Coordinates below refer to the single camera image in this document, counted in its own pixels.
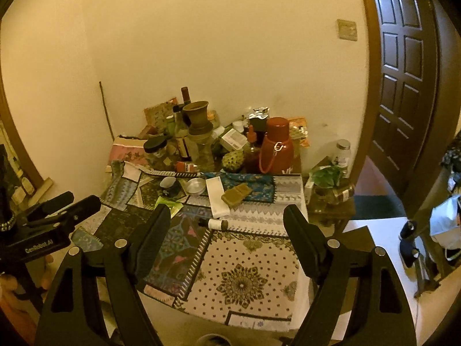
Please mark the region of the round silver metal tin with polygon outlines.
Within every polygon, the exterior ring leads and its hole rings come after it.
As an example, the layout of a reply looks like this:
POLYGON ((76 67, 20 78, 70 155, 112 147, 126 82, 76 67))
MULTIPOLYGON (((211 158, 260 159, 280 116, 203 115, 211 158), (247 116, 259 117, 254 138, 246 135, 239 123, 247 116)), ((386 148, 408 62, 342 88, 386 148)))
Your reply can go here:
POLYGON ((206 189, 206 182, 202 178, 193 178, 190 179, 185 184, 185 190, 189 195, 201 195, 206 189))

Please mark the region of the small white tube bottle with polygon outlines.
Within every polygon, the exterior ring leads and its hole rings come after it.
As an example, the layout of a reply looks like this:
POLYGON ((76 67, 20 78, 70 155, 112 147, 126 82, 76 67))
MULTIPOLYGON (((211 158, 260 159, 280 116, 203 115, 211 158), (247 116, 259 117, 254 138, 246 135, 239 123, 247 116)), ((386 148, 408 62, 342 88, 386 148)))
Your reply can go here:
POLYGON ((209 230, 226 231, 229 228, 229 223, 221 219, 205 219, 201 218, 198 221, 200 227, 205 227, 209 230))

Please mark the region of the white plastic trash bin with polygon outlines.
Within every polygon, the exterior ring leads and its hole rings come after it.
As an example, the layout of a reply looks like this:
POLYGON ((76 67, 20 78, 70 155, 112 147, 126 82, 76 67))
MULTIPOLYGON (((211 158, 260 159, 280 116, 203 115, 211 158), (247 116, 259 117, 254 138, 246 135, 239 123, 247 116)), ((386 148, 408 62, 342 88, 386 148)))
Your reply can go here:
POLYGON ((195 342, 196 346, 231 346, 230 341, 223 335, 205 334, 195 342))

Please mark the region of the black shoe on floor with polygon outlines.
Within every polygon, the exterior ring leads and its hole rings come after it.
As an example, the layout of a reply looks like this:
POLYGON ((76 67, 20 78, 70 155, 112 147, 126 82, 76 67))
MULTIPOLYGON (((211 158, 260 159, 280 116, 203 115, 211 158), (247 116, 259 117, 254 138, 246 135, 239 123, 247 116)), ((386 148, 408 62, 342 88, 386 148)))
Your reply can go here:
POLYGON ((416 224, 410 220, 407 220, 398 235, 399 254, 405 268, 407 269, 411 268, 420 256, 420 250, 416 247, 415 243, 415 233, 416 224))

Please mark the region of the dark wooden chair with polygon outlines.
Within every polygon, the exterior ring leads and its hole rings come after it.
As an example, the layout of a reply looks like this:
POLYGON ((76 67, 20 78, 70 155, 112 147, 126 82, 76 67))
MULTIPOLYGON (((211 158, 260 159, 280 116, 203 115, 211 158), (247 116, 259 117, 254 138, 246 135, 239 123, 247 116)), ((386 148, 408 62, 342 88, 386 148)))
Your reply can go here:
POLYGON ((351 250, 370 252, 375 248, 375 243, 368 226, 359 227, 345 233, 334 234, 331 238, 338 240, 342 245, 351 250))

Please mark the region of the white plastic bag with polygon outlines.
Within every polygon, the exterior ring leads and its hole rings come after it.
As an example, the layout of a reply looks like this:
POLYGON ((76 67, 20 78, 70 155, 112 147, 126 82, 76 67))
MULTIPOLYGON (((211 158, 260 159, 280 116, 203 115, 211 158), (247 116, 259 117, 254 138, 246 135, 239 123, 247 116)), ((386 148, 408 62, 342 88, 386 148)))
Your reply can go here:
POLYGON ((460 249, 460 196, 455 195, 432 209, 430 237, 445 249, 460 249))

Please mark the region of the pink embroidered cloth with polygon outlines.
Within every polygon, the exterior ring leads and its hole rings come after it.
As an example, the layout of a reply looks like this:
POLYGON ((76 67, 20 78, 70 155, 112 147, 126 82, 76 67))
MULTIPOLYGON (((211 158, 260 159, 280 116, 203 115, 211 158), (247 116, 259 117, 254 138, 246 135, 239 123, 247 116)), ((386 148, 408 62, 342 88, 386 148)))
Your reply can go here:
POLYGON ((129 162, 147 166, 144 144, 146 140, 117 137, 109 153, 108 164, 113 161, 129 162))

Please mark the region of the green snack wrapper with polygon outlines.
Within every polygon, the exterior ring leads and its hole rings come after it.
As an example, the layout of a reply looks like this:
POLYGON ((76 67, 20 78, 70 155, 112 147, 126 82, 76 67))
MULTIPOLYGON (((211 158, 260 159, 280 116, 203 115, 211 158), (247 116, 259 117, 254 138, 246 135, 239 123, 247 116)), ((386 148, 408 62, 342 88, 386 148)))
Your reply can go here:
POLYGON ((155 208, 157 208, 159 205, 165 205, 169 209, 171 218, 174 218, 174 216, 176 216, 178 212, 180 212, 180 210, 184 207, 184 204, 181 202, 176 202, 161 196, 157 198, 155 208))

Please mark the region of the black lid glass jar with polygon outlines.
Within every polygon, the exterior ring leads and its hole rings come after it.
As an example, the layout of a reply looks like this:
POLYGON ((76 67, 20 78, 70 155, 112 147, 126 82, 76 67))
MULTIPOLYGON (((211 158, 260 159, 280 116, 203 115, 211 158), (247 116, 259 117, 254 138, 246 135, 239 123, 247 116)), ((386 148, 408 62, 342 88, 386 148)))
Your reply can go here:
POLYGON ((145 158, 150 167, 155 170, 168 170, 171 160, 167 153, 167 138, 157 136, 149 138, 143 145, 145 158))

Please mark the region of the red cigarette pack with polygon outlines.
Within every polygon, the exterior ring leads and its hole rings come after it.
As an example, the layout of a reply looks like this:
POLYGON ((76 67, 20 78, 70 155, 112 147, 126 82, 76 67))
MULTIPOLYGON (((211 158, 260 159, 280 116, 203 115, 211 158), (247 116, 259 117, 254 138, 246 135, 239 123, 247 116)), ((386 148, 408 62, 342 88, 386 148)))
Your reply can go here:
POLYGON ((199 168, 192 162, 178 161, 176 162, 176 171, 178 173, 198 173, 199 168))

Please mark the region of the green leafy potted plant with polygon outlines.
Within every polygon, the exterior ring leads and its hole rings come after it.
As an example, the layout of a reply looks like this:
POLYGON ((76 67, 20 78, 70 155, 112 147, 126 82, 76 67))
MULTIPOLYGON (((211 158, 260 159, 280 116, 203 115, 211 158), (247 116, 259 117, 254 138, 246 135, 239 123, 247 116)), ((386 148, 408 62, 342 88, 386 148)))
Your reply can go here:
POLYGON ((311 173, 310 178, 316 186, 328 189, 338 187, 343 176, 344 171, 339 166, 321 166, 311 173))

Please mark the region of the patterned decorative box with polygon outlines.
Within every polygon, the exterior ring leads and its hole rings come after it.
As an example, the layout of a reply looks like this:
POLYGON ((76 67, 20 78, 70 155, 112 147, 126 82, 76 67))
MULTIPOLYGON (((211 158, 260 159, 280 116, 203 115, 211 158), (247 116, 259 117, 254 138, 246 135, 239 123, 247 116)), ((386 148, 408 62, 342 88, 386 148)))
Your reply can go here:
POLYGON ((173 114, 173 107, 178 104, 176 98, 144 109, 146 123, 156 130, 164 130, 167 126, 167 117, 173 114))

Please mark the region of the clear liquor bottle yellow label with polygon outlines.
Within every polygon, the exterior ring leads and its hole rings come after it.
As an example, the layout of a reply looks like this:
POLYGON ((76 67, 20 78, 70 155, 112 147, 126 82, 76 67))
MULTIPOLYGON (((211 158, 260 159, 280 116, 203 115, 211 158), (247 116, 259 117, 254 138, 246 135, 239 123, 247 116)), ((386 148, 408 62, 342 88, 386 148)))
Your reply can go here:
POLYGON ((174 137, 177 142, 178 151, 180 157, 184 161, 191 161, 191 154, 186 143, 186 137, 188 136, 188 127, 183 121, 183 116, 181 114, 181 108, 179 106, 173 107, 173 113, 175 117, 175 130, 174 137))

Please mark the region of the patchwork patterned tablecloth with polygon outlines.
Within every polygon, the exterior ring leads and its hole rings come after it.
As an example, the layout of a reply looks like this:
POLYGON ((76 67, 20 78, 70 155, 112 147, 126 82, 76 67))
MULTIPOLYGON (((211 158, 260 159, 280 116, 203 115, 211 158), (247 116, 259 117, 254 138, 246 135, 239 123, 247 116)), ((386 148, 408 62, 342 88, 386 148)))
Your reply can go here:
MULTIPOLYGON (((115 161, 99 212, 80 224, 73 242, 85 251, 126 238, 153 213, 167 174, 115 161)), ((221 217, 226 231, 200 227, 213 219, 206 191, 173 198, 184 207, 169 231, 140 291, 169 307, 228 326, 287 332, 308 308, 308 281, 283 225, 288 205, 305 208, 299 175, 219 173, 224 189, 248 184, 251 194, 221 217)))

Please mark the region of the clear glass jar white lid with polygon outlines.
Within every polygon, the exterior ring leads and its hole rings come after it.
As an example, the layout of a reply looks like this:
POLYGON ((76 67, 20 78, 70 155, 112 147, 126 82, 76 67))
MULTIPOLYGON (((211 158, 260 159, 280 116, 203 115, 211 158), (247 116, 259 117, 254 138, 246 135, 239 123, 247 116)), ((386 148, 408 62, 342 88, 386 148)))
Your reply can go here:
POLYGON ((346 139, 340 139, 336 142, 335 153, 333 154, 332 163, 334 163, 344 174, 345 178, 349 177, 349 163, 351 158, 351 144, 346 139))

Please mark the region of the white paper strip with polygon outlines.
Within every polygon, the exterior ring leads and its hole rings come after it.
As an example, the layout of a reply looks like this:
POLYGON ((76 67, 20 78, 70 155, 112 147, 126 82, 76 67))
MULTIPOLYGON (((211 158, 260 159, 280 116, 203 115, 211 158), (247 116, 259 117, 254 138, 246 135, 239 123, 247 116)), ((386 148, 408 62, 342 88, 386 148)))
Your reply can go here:
POLYGON ((221 179, 216 176, 205 180, 209 197, 210 208, 214 219, 219 219, 230 214, 229 206, 222 200, 224 187, 221 179))

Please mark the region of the large clear glass jar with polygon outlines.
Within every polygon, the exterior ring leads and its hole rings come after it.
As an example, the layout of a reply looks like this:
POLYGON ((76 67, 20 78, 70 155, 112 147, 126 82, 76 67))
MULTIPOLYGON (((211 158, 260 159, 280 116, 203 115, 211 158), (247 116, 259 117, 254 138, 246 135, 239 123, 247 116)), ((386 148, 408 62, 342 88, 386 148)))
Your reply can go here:
POLYGON ((213 145, 215 138, 213 132, 203 134, 189 134, 188 136, 192 144, 192 161, 201 172, 214 172, 215 159, 213 156, 213 145))

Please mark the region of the brown ceramic vase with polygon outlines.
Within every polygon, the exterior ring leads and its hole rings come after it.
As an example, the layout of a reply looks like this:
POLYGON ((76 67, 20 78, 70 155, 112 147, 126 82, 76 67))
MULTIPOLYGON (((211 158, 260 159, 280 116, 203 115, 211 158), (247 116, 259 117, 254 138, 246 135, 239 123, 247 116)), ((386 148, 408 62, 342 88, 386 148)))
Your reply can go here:
POLYGON ((207 101, 195 101, 183 107, 191 122, 189 126, 191 135, 203 135, 213 130, 213 124, 208 120, 208 105, 207 101))

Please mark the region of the dark red wine bottle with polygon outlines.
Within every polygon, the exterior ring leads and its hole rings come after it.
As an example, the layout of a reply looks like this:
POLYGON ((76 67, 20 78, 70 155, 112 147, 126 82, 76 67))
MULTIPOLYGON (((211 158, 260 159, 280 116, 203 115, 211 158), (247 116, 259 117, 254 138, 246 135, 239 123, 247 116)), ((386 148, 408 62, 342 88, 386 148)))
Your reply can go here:
POLYGON ((182 87, 180 90, 181 90, 181 94, 182 94, 184 104, 185 105, 190 104, 191 103, 191 98, 190 98, 190 95, 189 95, 188 87, 182 87))

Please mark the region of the red thermos jug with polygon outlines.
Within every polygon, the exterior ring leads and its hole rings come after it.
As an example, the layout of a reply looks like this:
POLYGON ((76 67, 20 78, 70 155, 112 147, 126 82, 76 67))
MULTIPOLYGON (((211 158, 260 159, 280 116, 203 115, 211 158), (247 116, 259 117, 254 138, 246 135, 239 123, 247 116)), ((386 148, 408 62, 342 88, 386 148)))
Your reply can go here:
POLYGON ((283 117, 267 120, 267 131, 259 153, 262 174, 289 174, 294 162, 294 145, 289 121, 283 117))

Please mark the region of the green custard apple fruit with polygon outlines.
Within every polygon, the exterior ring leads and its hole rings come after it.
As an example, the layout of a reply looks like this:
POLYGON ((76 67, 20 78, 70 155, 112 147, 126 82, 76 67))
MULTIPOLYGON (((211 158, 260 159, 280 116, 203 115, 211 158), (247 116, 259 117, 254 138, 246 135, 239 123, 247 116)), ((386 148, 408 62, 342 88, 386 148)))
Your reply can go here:
POLYGON ((226 172, 237 173, 245 163, 245 153, 243 150, 228 152, 222 158, 222 167, 226 172))

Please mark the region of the white cardboard box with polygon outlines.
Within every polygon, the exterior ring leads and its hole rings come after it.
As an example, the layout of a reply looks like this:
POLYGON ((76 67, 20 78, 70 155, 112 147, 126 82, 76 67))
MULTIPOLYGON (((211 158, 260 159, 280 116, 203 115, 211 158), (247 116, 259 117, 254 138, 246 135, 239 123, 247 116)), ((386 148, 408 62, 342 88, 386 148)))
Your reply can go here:
POLYGON ((220 137, 220 144, 228 151, 238 151, 243 149, 248 143, 248 139, 242 133, 239 133, 234 128, 230 128, 220 137))

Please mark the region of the brown panelled wooden door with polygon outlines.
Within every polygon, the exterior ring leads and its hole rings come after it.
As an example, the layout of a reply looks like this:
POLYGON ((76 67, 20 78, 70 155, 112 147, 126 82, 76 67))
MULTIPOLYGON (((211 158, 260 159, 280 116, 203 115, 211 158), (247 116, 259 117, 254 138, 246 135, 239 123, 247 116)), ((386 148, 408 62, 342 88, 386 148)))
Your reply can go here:
POLYGON ((431 0, 375 0, 381 31, 380 102, 369 157, 397 195, 410 182, 430 125, 438 77, 431 0))

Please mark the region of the beige wall light switch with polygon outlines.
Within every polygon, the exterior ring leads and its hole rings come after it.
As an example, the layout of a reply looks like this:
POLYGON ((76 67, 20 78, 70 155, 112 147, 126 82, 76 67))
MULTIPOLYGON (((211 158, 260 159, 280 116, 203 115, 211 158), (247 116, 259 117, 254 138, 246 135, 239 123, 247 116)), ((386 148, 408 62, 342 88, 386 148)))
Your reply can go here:
POLYGON ((338 38, 341 40, 357 42, 358 31, 355 21, 337 19, 338 38))

